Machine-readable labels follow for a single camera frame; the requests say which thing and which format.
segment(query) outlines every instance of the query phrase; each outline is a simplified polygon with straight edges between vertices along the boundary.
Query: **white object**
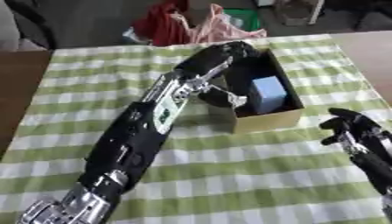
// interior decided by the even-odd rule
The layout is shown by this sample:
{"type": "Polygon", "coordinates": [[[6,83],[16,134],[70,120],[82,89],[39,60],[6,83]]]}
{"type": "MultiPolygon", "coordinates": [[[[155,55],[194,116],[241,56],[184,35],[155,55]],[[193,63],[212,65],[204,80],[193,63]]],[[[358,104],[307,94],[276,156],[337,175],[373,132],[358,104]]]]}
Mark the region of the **white object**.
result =
{"type": "Polygon", "coordinates": [[[275,0],[255,0],[255,3],[257,6],[267,6],[267,5],[273,5],[275,3],[275,0]]]}
{"type": "Polygon", "coordinates": [[[308,2],[313,2],[314,8],[313,12],[311,13],[311,18],[309,19],[308,25],[314,25],[317,22],[317,19],[319,18],[319,14],[321,12],[321,9],[323,8],[325,0],[308,0],[308,2]]]}

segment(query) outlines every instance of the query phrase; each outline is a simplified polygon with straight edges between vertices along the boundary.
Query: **table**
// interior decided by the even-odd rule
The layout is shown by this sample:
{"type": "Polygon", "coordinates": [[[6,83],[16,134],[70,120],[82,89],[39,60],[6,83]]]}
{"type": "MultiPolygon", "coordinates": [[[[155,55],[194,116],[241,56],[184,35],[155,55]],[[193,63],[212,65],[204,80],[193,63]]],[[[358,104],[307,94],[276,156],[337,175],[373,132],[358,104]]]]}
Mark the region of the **table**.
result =
{"type": "MultiPolygon", "coordinates": [[[[367,77],[382,97],[392,105],[392,31],[333,34],[347,56],[367,77]]],[[[0,53],[0,155],[30,104],[32,95],[46,70],[51,52],[0,53]]]]}
{"type": "MultiPolygon", "coordinates": [[[[190,104],[154,165],[124,195],[113,216],[116,223],[383,220],[379,195],[366,176],[338,145],[319,146],[328,133],[317,125],[331,117],[328,108],[340,106],[389,125],[387,104],[327,35],[249,42],[271,47],[291,77],[306,106],[298,125],[230,136],[215,130],[218,123],[211,121],[205,103],[190,104]]],[[[200,48],[120,46],[56,52],[0,164],[1,220],[14,221],[25,205],[44,194],[61,198],[82,172],[81,158],[110,117],[200,48]]]]}
{"type": "Polygon", "coordinates": [[[51,52],[0,52],[0,155],[37,90],[51,52]]]}

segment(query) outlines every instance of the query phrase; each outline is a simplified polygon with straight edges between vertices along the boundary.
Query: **black chair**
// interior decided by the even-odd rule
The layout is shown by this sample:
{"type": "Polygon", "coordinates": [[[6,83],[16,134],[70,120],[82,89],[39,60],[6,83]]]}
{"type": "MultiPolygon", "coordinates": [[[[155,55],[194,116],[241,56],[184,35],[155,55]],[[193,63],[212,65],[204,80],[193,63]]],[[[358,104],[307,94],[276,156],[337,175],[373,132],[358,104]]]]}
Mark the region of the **black chair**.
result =
{"type": "Polygon", "coordinates": [[[44,19],[44,17],[42,17],[38,12],[36,12],[31,6],[26,3],[16,2],[15,0],[4,1],[16,15],[15,18],[21,38],[31,39],[37,45],[43,46],[48,50],[54,50],[57,48],[57,43],[53,35],[53,31],[44,19]],[[23,19],[26,19],[30,21],[33,25],[35,25],[40,31],[40,36],[42,38],[36,38],[28,31],[24,31],[22,21],[23,19]]]}
{"type": "Polygon", "coordinates": [[[361,0],[356,4],[356,22],[353,26],[355,31],[361,28],[363,19],[370,12],[380,12],[392,19],[392,1],[390,0],[361,0]]]}

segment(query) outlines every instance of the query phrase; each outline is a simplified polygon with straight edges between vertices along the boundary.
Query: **red cloth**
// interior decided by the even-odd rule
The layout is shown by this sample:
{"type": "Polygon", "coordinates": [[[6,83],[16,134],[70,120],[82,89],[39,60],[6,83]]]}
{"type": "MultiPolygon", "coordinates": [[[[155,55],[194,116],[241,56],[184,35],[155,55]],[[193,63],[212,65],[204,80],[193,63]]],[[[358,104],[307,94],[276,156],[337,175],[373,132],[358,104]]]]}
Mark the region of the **red cloth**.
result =
{"type": "Polygon", "coordinates": [[[152,39],[154,46],[170,46],[189,43],[189,35],[179,21],[170,14],[187,10],[187,0],[171,0],[154,5],[146,18],[132,24],[136,35],[152,39]]]}

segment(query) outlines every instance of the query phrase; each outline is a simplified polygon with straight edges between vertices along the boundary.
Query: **pink fabric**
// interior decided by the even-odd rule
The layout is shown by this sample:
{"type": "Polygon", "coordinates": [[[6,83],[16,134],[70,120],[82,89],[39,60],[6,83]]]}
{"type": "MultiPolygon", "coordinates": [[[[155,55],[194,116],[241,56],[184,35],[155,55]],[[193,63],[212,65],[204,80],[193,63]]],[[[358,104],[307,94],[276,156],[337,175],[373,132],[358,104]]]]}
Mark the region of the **pink fabric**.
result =
{"type": "Polygon", "coordinates": [[[212,3],[210,10],[210,14],[202,24],[188,31],[191,43],[267,37],[267,32],[264,29],[243,31],[230,24],[229,16],[223,13],[223,8],[218,4],[212,3]]]}

